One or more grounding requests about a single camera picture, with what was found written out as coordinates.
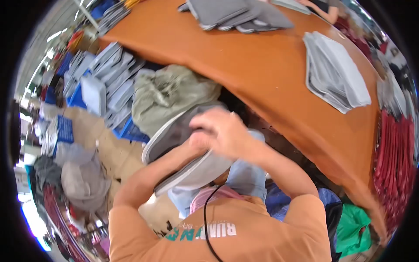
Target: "stack of gray fabric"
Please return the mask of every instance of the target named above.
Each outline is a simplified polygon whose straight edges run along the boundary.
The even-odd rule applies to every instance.
[[[190,11],[205,31],[236,28],[248,34],[294,27],[277,8],[259,0],[187,0],[178,11]]]
[[[305,32],[306,86],[316,96],[345,114],[371,104],[364,78],[340,43],[320,34]]]
[[[113,5],[108,10],[106,10],[103,13],[102,20],[99,22],[99,36],[104,36],[130,12],[131,10],[124,6],[123,1]]]

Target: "hanging clothes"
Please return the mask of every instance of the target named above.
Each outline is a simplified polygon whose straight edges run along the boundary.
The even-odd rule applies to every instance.
[[[36,191],[39,195],[42,195],[46,184],[51,184],[58,194],[62,194],[61,168],[54,163],[52,158],[45,155],[38,157],[35,160],[34,169],[36,171]]]

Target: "sack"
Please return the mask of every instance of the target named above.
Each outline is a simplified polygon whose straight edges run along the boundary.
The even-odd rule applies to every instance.
[[[337,229],[336,252],[342,252],[341,257],[344,257],[370,249],[370,223],[371,219],[363,209],[344,204]]]

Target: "man's hand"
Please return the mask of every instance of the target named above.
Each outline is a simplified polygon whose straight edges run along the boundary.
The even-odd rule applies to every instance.
[[[249,159],[256,145],[263,144],[254,139],[241,119],[233,112],[216,107],[192,118],[189,126],[203,128],[190,137],[193,147],[212,149],[231,159]]]

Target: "orange table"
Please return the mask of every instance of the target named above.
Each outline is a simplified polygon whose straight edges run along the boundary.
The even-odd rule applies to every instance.
[[[364,207],[381,237],[383,215],[371,193],[377,133],[377,72],[362,52],[315,15],[279,8],[293,29],[241,34],[202,31],[190,13],[178,13],[184,0],[149,0],[102,40],[118,41],[143,58],[180,64],[224,85],[283,134],[350,199]],[[357,64],[372,104],[342,114],[305,86],[304,32],[318,31],[341,43]]]

